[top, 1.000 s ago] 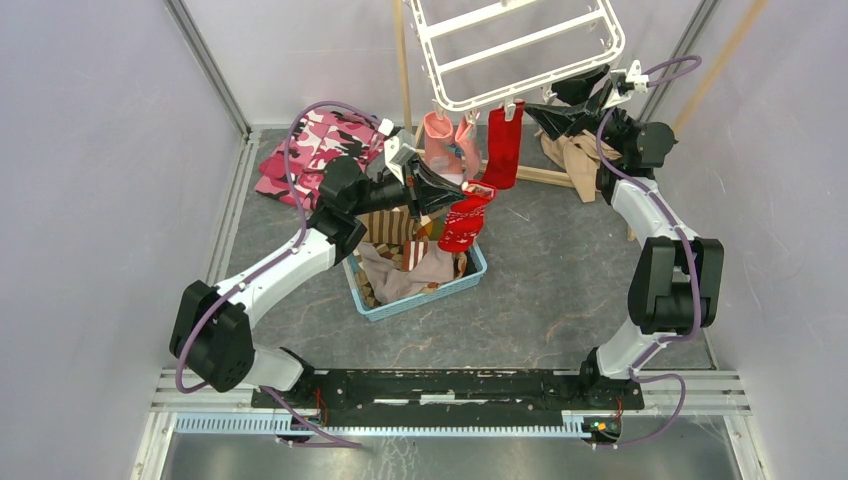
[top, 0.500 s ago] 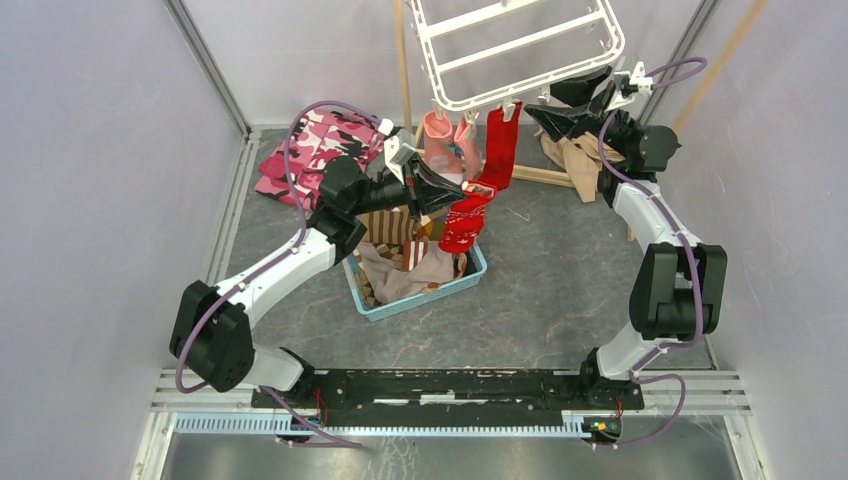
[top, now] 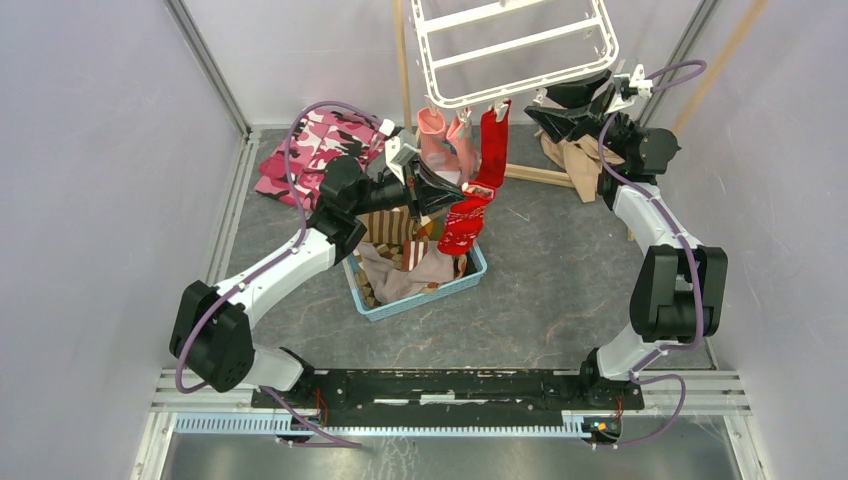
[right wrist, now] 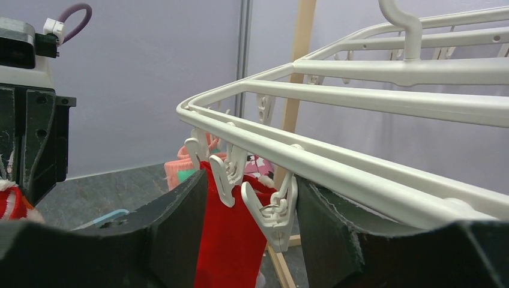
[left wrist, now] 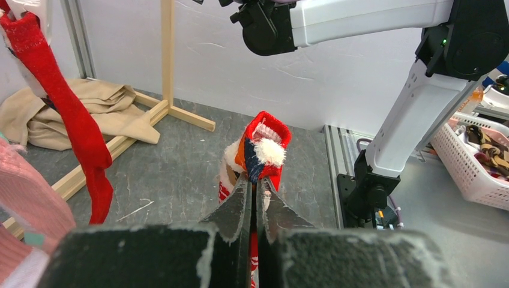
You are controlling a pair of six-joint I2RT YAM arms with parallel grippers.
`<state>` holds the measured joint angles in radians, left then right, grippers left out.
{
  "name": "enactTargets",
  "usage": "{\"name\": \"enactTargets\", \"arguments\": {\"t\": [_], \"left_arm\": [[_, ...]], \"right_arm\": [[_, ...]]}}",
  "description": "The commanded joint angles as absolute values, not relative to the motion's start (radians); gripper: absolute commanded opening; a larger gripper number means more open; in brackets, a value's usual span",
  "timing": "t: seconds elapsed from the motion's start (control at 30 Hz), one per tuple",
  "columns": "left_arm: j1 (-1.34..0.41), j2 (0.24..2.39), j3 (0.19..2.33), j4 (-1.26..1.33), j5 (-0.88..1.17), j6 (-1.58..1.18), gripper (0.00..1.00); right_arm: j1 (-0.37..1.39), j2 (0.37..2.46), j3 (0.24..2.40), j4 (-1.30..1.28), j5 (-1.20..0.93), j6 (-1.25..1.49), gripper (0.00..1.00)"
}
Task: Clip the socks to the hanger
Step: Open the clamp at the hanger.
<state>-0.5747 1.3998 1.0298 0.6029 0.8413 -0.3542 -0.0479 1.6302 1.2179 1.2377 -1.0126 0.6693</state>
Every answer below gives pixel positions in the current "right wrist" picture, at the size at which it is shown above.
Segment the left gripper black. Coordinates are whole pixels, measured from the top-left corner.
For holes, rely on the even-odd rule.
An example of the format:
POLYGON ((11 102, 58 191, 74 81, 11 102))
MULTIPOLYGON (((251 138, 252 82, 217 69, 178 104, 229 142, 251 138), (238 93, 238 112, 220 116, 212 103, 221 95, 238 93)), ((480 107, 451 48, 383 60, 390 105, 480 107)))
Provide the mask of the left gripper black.
POLYGON ((1 179, 18 183, 28 202, 35 206, 56 182, 66 180, 70 109, 76 107, 77 100, 75 97, 56 98, 52 91, 28 89, 20 102, 24 124, 18 144, 15 99, 14 88, 1 86, 1 179), (49 158, 50 148, 47 147, 52 124, 55 161, 49 158))

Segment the red sock white trim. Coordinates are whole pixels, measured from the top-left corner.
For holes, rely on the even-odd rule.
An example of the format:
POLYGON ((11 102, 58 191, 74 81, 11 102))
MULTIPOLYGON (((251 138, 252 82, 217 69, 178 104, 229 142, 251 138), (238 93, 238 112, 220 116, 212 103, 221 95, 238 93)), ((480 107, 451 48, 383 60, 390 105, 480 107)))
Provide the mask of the red sock white trim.
POLYGON ((195 287, 264 287, 261 273, 266 237, 234 186, 233 207, 218 195, 212 169, 206 161, 200 168, 208 180, 207 202, 194 278, 195 287))

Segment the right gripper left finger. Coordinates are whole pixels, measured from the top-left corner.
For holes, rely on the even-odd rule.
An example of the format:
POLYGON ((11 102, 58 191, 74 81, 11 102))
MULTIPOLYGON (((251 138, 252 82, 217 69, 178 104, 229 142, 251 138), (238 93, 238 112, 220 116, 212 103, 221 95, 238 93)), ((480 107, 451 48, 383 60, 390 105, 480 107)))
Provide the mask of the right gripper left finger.
POLYGON ((192 287, 208 180, 174 190, 100 227, 1 224, 2 287, 192 287))

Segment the red sock white stars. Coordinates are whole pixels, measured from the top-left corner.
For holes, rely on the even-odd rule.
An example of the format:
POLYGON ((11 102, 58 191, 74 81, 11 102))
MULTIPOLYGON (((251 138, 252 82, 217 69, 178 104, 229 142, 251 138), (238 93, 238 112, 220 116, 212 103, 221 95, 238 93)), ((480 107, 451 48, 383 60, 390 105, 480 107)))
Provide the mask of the red sock white stars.
POLYGON ((29 220, 45 223, 43 216, 25 198, 18 185, 1 180, 1 221, 29 220))

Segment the white clip hanger frame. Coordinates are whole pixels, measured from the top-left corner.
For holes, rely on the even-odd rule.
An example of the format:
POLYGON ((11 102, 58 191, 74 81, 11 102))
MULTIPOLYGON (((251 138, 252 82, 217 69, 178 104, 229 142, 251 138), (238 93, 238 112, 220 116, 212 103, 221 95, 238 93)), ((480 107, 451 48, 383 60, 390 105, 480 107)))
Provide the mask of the white clip hanger frame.
POLYGON ((372 214, 430 230, 458 220, 508 221, 508 190, 450 179, 465 168, 508 176, 508 7, 419 18, 400 1, 367 1, 384 23, 353 32, 296 61, 194 95, 177 105, 193 127, 192 156, 212 164, 220 200, 234 186, 269 240, 281 244, 289 217, 262 210, 241 179, 241 157, 288 171, 277 198, 292 205, 303 177, 372 214), (245 93, 244 117, 235 96, 245 93), (286 100, 300 102, 293 133, 286 100), (225 158, 206 152, 208 132, 225 158))

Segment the pink sock green patches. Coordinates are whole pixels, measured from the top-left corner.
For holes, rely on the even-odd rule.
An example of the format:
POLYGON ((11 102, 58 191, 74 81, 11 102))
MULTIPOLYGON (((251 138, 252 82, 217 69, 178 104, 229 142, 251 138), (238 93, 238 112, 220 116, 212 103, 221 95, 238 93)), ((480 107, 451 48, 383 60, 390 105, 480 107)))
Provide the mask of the pink sock green patches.
MULTIPOLYGON (((208 144, 208 148, 207 148, 206 152, 208 152, 209 154, 217 155, 220 158, 225 158, 226 153, 221 150, 222 140, 208 132, 206 132, 205 135, 206 135, 206 141, 208 144)), ((187 148, 185 147, 185 145, 182 146, 177 153, 177 158, 179 160, 183 160, 183 159, 186 159, 189 157, 190 157, 190 154, 189 154, 187 148)))

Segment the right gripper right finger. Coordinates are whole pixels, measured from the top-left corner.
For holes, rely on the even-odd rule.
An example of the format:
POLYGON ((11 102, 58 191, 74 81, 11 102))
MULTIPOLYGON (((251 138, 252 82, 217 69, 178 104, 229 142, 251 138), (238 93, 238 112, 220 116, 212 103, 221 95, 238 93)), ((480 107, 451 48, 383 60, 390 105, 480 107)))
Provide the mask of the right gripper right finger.
POLYGON ((297 217, 310 287, 507 287, 508 223, 423 230, 382 218, 303 177, 297 217))

